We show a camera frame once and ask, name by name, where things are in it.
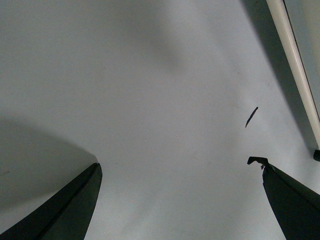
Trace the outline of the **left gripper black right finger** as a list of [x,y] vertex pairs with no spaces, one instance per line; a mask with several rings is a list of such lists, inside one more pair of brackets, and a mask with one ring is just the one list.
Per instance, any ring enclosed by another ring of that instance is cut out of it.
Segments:
[[265,157],[250,156],[247,164],[262,165],[263,187],[287,240],[320,238],[320,195],[282,170]]

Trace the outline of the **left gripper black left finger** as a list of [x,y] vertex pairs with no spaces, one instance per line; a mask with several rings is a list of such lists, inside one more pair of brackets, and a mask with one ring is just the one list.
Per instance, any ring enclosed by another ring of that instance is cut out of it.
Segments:
[[94,163],[40,207],[0,235],[2,240],[83,240],[102,183]]

